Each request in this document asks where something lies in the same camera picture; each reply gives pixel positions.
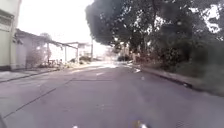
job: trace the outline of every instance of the bush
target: bush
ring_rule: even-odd
[[[91,62],[91,57],[88,56],[82,56],[79,58],[80,61],[85,61],[85,62]]]
[[[48,68],[48,67],[49,67],[48,65],[43,65],[43,64],[38,66],[38,68]]]
[[[99,59],[99,58],[93,58],[93,61],[102,61],[102,59]]]
[[[75,63],[76,62],[76,59],[73,58],[73,59],[70,60],[70,62]]]
[[[131,60],[131,58],[129,57],[129,56],[119,56],[118,58],[117,58],[117,60],[118,61],[130,61]]]
[[[196,62],[183,62],[177,64],[173,72],[190,77],[202,77],[205,73],[205,65]]]
[[[207,65],[201,78],[203,85],[198,86],[199,89],[210,93],[224,96],[224,65]]]
[[[86,62],[86,61],[81,60],[81,61],[79,62],[79,64],[83,65],[83,64],[87,64],[87,62]]]

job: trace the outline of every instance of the pole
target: pole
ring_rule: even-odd
[[[49,43],[47,42],[47,64],[48,66],[50,66],[50,47],[49,47]]]
[[[125,57],[126,57],[126,45],[124,44],[124,62],[125,62]]]
[[[76,50],[77,50],[77,52],[76,52],[76,54],[77,54],[77,63],[79,64],[79,45],[78,45]]]
[[[93,38],[91,38],[91,61],[93,61]]]
[[[65,46],[65,63],[67,63],[67,46]]]

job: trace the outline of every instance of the building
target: building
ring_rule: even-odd
[[[0,70],[15,69],[19,65],[16,60],[16,42],[13,43],[15,28],[18,23],[21,0],[1,0],[0,3]]]
[[[77,60],[78,49],[68,44],[37,36],[17,29],[17,68],[35,68],[42,64],[59,64]]]
[[[89,43],[80,43],[80,42],[71,42],[71,43],[66,43],[68,45],[71,45],[73,47],[78,48],[78,55],[79,56],[88,56],[91,57],[91,44]]]

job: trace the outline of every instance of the white building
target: white building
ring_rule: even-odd
[[[21,0],[0,0],[0,70],[15,69],[18,64],[16,52],[20,49],[13,43],[18,23]]]

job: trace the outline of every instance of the white road marking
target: white road marking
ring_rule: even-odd
[[[100,75],[103,75],[104,72],[101,72],[101,73],[97,73],[96,76],[100,76]]]
[[[128,65],[127,66],[124,66],[124,67],[130,68],[130,69],[132,68],[132,66],[128,66]]]
[[[133,64],[132,64],[132,63],[130,63],[130,64],[127,64],[127,65],[129,65],[129,66],[130,66],[130,65],[133,65]]]
[[[145,124],[142,124],[141,128],[147,128],[147,126]]]
[[[145,77],[143,76],[143,77],[141,77],[141,80],[145,80]]]
[[[76,73],[76,72],[80,72],[81,70],[74,70],[74,71],[71,71],[71,72],[69,72],[69,74],[74,74],[74,73]]]
[[[140,69],[136,69],[135,68],[135,72],[134,73],[138,73],[138,72],[140,72],[141,70]]]
[[[105,68],[117,68],[117,66],[115,64],[106,64],[103,67],[105,67]]]

